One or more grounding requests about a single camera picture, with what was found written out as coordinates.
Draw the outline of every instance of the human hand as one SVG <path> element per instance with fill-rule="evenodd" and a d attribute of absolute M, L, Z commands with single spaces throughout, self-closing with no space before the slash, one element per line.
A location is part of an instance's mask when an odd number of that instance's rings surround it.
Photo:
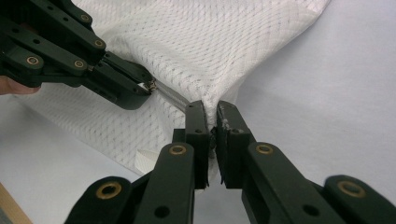
<path fill-rule="evenodd" d="M 39 90 L 39 87 L 29 88 L 23 86 L 21 83 L 18 83 L 12 80 L 9 77 L 0 76 L 0 95 L 4 94 L 31 94 L 35 93 Z"/>

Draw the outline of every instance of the textured mesh pattern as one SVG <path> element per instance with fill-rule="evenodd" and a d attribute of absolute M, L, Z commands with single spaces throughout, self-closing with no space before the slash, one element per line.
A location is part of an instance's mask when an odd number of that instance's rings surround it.
<path fill-rule="evenodd" d="M 328 0 L 74 2 L 92 15 L 108 50 L 143 64 L 189 101 L 203 100 L 214 125 L 219 99 L 233 102 L 246 75 L 312 24 Z M 184 114 L 158 92 L 136 111 L 56 84 L 22 100 L 138 173 L 149 168 L 137 164 L 155 160 L 173 129 L 184 126 Z"/>

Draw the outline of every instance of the white fabric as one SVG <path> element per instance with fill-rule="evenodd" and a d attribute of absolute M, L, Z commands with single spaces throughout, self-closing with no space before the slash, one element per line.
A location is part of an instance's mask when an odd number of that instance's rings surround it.
<path fill-rule="evenodd" d="M 143 64 L 190 102 L 209 126 L 219 99 L 233 102 L 244 78 L 311 25 L 329 0 L 76 0 L 107 49 Z M 34 110 L 125 167 L 144 174 L 184 127 L 184 114 L 155 91 L 136 111 L 85 88 L 45 84 L 21 98 Z"/>

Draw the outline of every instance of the white table surface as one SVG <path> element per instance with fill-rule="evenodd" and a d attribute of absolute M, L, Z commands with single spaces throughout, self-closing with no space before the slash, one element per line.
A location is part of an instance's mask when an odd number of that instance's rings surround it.
<path fill-rule="evenodd" d="M 396 1 L 333 0 L 261 64 L 236 105 L 259 141 L 319 184 L 352 175 L 396 204 Z M 34 223 L 62 223 L 97 179 L 137 175 L 0 96 L 0 181 Z M 215 179 L 194 223 L 248 223 L 240 190 Z"/>

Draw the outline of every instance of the screw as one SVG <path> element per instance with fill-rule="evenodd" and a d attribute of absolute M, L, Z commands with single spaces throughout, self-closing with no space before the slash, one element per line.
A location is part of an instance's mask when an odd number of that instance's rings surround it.
<path fill-rule="evenodd" d="M 81 19 L 84 21 L 89 21 L 90 18 L 87 15 L 81 15 Z"/>
<path fill-rule="evenodd" d="M 274 152 L 274 149 L 267 145 L 258 145 L 256 146 L 256 151 L 258 151 L 261 154 L 269 155 Z"/>
<path fill-rule="evenodd" d="M 103 46 L 103 42 L 101 40 L 95 40 L 95 45 L 97 47 L 102 47 Z"/>
<path fill-rule="evenodd" d="M 96 197 L 99 199 L 107 200 L 116 197 L 122 190 L 122 186 L 117 181 L 109 181 L 103 184 L 96 191 Z"/>
<path fill-rule="evenodd" d="M 340 181 L 338 182 L 337 187 L 345 194 L 354 198 L 364 198 L 366 196 L 366 191 L 361 186 L 351 181 Z"/>
<path fill-rule="evenodd" d="M 83 67 L 84 63 L 82 61 L 75 61 L 75 67 Z"/>
<path fill-rule="evenodd" d="M 29 57 L 26 59 L 26 62 L 28 62 L 31 65 L 34 65 L 34 64 L 38 64 L 40 61 L 35 57 Z"/>
<path fill-rule="evenodd" d="M 183 146 L 173 146 L 169 148 L 169 153 L 172 155 L 182 155 L 186 153 L 187 149 Z"/>

